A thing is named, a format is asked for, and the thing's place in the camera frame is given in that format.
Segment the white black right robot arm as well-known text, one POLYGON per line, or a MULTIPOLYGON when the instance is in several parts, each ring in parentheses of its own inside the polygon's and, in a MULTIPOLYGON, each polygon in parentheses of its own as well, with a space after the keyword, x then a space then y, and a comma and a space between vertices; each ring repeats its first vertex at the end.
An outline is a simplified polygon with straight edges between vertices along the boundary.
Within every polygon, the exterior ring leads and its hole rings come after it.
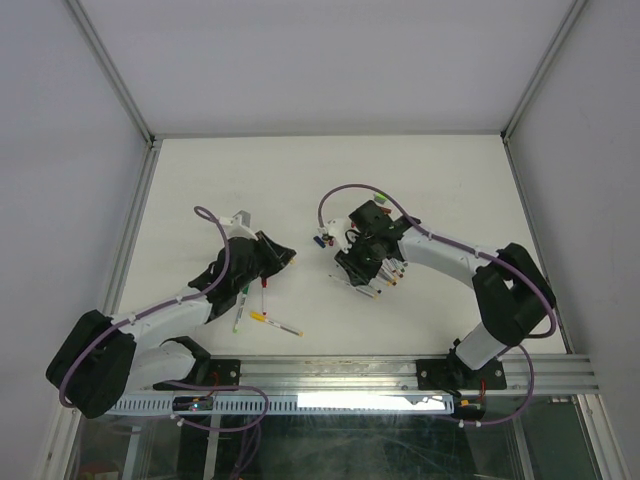
POLYGON ((433 233, 417 218, 392 219, 374 201, 346 219, 327 221, 320 230, 338 245, 335 261, 353 287, 369 285, 395 262, 431 268, 473 290, 480 323, 454 346, 447 363, 448 378, 459 387, 474 384, 490 360, 553 317, 556 297, 519 244, 485 252, 433 233))

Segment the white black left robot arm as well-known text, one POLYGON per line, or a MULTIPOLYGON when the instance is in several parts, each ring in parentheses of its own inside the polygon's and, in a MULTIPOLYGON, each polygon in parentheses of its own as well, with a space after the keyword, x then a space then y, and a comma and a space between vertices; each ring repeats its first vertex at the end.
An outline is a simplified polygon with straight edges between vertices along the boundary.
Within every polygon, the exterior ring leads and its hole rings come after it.
POLYGON ((295 258, 259 231, 233 237, 217 258, 174 297, 139 313, 84 313, 45 373, 59 394, 88 419, 114 407, 125 394, 224 386, 196 330, 232 310, 253 281, 278 274, 295 258))

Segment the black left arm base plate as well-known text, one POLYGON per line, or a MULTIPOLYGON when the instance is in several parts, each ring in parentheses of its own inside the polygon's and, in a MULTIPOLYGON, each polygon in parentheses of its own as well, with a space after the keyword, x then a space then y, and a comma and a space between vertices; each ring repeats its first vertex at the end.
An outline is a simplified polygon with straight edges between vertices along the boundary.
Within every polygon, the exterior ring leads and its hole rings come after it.
POLYGON ((187 374, 156 383, 153 389, 155 391, 188 390, 195 386, 210 391, 218 386, 237 386, 240 375, 239 359, 205 358, 196 360, 187 374))

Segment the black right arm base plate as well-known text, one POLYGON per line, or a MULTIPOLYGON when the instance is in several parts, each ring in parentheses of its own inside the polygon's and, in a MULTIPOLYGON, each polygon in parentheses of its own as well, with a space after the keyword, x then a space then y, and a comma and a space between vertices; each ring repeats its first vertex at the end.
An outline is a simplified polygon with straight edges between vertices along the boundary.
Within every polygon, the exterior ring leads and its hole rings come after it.
POLYGON ((505 390, 507 388, 503 364, 489 360, 473 370, 455 355, 415 361, 419 390, 442 390, 449 393, 462 390, 505 390))

